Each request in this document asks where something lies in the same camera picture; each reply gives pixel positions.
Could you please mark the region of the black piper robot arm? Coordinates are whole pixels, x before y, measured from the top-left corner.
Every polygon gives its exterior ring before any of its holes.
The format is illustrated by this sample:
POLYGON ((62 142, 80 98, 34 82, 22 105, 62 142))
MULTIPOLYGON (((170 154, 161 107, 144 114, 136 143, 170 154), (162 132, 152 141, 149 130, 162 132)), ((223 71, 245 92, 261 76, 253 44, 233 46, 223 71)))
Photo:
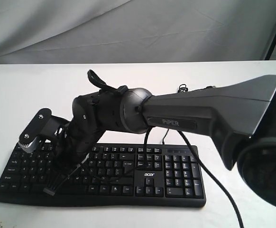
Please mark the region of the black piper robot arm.
POLYGON ((55 148, 65 171, 83 162, 106 131, 143 134, 162 127, 209 136, 226 167, 276 207, 276 75, 225 87, 152 95, 111 87, 87 73, 99 91, 73 100, 73 118, 55 148))

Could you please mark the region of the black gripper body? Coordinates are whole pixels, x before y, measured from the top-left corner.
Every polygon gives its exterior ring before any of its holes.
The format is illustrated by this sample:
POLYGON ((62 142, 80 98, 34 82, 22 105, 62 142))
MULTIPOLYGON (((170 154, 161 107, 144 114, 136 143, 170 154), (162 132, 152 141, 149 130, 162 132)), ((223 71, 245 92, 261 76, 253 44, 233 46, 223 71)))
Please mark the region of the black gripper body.
POLYGON ((95 126, 84 130, 76 121, 71 121, 65 127, 55 144, 55 168, 58 171, 70 171, 83 162, 105 133, 95 126))

